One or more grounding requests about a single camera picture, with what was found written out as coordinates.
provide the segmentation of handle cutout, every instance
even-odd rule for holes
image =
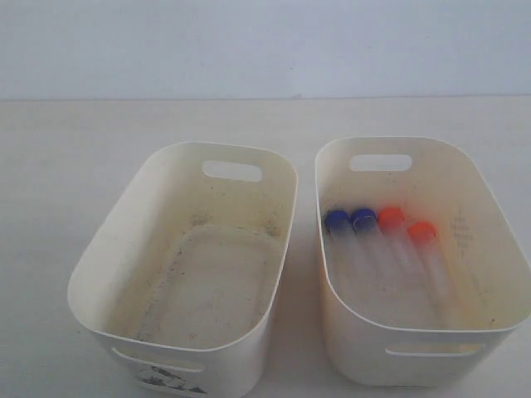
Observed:
[[[244,163],[207,160],[202,164],[202,172],[212,178],[226,178],[245,182],[259,182],[262,179],[262,171],[259,167]]]
[[[413,164],[409,155],[356,155],[348,165],[354,172],[405,172]]]
[[[149,359],[141,359],[137,357],[137,354],[124,354],[121,351],[118,351],[115,347],[111,351],[118,357],[137,363],[139,365],[148,365],[156,368],[162,368],[172,371],[185,371],[188,373],[200,373],[205,370],[205,367],[200,363],[187,361],[184,359],[162,359],[160,357],[150,357]]]
[[[385,352],[401,357],[468,357],[484,347],[484,344],[454,342],[398,342],[387,347]]]

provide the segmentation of plastic test tube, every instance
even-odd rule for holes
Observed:
[[[445,328],[459,329],[461,316],[457,308],[457,296],[437,241],[436,228],[430,222],[421,221],[410,226],[407,233],[424,265],[435,296],[433,300],[441,311]]]
[[[373,267],[368,262],[368,257],[358,238],[352,229],[350,217],[346,211],[331,211],[324,219],[334,245],[341,251],[341,255],[347,259],[348,264],[354,270],[363,284],[373,284],[375,276]]]
[[[394,254],[409,284],[423,282],[424,270],[415,247],[407,234],[404,213],[398,207],[387,207],[378,213],[378,226],[385,236],[391,252]]]
[[[351,220],[360,243],[367,248],[369,256],[376,262],[378,285],[391,291],[403,285],[402,272],[378,227],[376,213],[368,208],[357,209]]]

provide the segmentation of plastic storage bin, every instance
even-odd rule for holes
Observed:
[[[315,161],[324,339],[332,363],[374,386],[438,386],[484,359],[529,315],[528,264],[472,161],[428,138],[346,138]],[[399,206],[439,230],[466,328],[424,330],[379,324],[334,288],[344,267],[327,263],[327,211]]]
[[[82,255],[71,311],[143,386],[245,395],[266,361],[296,184],[269,151],[160,150]]]

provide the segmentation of white wall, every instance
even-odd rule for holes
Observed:
[[[527,0],[0,0],[0,99],[531,94]]]

